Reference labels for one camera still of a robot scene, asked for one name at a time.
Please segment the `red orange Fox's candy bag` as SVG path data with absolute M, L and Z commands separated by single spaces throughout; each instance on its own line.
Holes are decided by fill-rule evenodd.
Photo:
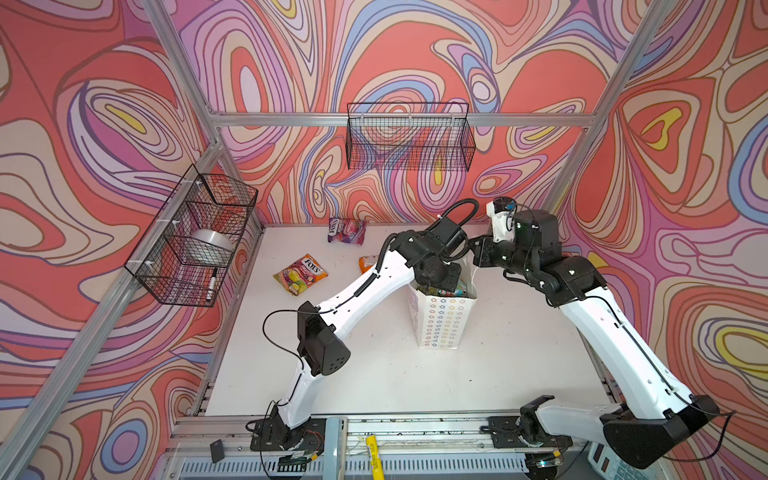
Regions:
M 327 271 L 310 254 L 303 255 L 273 275 L 273 278 L 294 296 L 301 295 L 327 277 Z

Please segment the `teal mint Fox's candy bag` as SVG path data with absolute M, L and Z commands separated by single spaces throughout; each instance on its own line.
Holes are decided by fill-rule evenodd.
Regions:
M 419 286 L 418 291 L 426 296 L 462 298 L 467 296 L 467 287 L 461 280 L 458 281 L 453 290 L 446 290 L 434 286 Z

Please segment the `orange snack bag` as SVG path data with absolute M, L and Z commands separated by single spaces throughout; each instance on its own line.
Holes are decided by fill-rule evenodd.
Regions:
M 369 270 L 373 269 L 379 260 L 378 255 L 369 255 L 369 256 L 362 256 L 358 260 L 358 266 L 361 273 L 366 273 Z

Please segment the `purple Fox's candy bag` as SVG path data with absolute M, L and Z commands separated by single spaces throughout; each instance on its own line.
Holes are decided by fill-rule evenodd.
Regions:
M 329 220 L 327 241 L 329 243 L 362 245 L 366 228 L 367 222 L 365 220 L 334 217 Z

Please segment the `white printed paper bag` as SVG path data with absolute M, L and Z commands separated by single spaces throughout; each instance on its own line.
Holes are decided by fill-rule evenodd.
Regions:
M 460 279 L 467 287 L 462 298 L 426 296 L 418 291 L 415 281 L 408 288 L 411 323 L 417 346 L 423 350 L 454 350 L 459 347 L 469 317 L 477 301 L 473 267 L 467 260 L 459 262 Z

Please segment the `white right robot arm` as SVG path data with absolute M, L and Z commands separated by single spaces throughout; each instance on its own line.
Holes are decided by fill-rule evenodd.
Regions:
M 716 418 L 720 409 L 694 394 L 657 357 L 621 311 L 593 263 L 566 254 L 557 218 L 508 197 L 486 206 L 486 235 L 470 241 L 473 263 L 542 293 L 578 330 L 623 395 L 623 402 L 577 405 L 542 395 L 520 409 L 518 435 L 529 443 L 578 437 L 610 447 L 646 469 Z

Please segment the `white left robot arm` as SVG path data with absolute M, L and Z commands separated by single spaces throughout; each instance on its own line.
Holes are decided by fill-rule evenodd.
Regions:
M 462 225 L 447 216 L 424 230 L 388 235 L 377 262 L 339 294 L 314 305 L 307 301 L 292 312 L 297 320 L 299 360 L 286 396 L 268 408 L 253 426 L 254 449 L 289 450 L 302 443 L 323 381 L 351 357 L 345 344 L 357 323 L 400 288 L 421 286 L 452 290 L 469 251 Z

